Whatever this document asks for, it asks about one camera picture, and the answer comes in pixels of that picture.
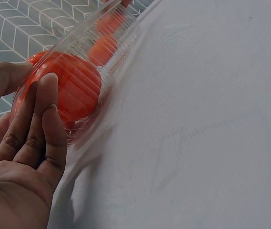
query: white fabric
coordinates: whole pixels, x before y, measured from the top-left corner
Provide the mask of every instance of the white fabric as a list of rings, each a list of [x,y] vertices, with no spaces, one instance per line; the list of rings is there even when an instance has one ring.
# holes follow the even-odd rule
[[[271,0],[151,15],[103,134],[69,152],[49,228],[271,229]]]

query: chevron pattern cloth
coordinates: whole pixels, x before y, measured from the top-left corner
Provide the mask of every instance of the chevron pattern cloth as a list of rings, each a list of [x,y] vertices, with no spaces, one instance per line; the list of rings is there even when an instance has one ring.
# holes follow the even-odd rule
[[[128,10],[139,16],[154,0],[133,0]],[[51,48],[88,17],[101,0],[0,0],[0,62],[22,63]],[[11,110],[13,94],[0,100],[0,117]]]

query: fingernail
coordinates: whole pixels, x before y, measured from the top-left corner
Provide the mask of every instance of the fingernail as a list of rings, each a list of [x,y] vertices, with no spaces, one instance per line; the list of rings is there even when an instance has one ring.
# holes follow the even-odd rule
[[[54,77],[58,83],[58,76],[55,73],[46,74],[48,77]]]
[[[54,108],[56,110],[56,112],[58,113],[58,108],[57,108],[56,104],[51,104],[49,106],[49,109],[52,109],[52,108]]]

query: red tomato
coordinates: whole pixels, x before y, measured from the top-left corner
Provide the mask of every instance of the red tomato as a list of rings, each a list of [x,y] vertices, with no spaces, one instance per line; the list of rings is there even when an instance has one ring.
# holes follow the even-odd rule
[[[47,52],[48,50],[32,55],[27,59],[26,63],[33,63],[33,65],[35,65]]]
[[[48,73],[58,76],[58,112],[65,124],[76,122],[94,112],[101,91],[99,72],[88,62],[64,53],[57,55],[57,59],[52,54],[50,60],[47,59],[32,73],[20,100],[24,100],[30,84]]]
[[[39,52],[39,53],[36,53],[35,55],[32,55],[26,61],[26,63],[33,63],[33,65],[35,65],[47,52],[49,52],[49,50],[46,50],[46,51],[43,51],[43,52]],[[48,61],[53,60],[53,59],[57,59],[58,57],[69,59],[69,60],[71,60],[74,57],[77,60],[81,60],[76,55],[70,56],[68,54],[65,54],[65,53],[62,53],[62,52],[56,52],[55,51],[55,52],[52,52],[50,56],[48,56]]]
[[[121,26],[121,24],[123,24],[124,20],[124,16],[120,13],[109,14],[97,22],[97,31],[100,32],[102,35],[109,36],[115,33],[115,31]]]
[[[88,51],[89,60],[96,66],[105,65],[117,50],[117,42],[111,36],[102,36]]]

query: palm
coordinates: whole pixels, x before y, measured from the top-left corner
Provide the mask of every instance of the palm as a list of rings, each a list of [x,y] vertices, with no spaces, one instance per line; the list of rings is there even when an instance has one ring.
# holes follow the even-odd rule
[[[46,228],[51,207],[46,201],[52,199],[48,187],[33,168],[0,161],[0,216],[5,216],[0,228]]]
[[[0,65],[0,77],[10,77],[0,79],[0,96],[15,90],[25,70],[28,66]],[[43,229],[48,224],[67,148],[56,108],[57,83],[53,74],[33,83],[11,125],[10,114],[0,119],[0,229]]]

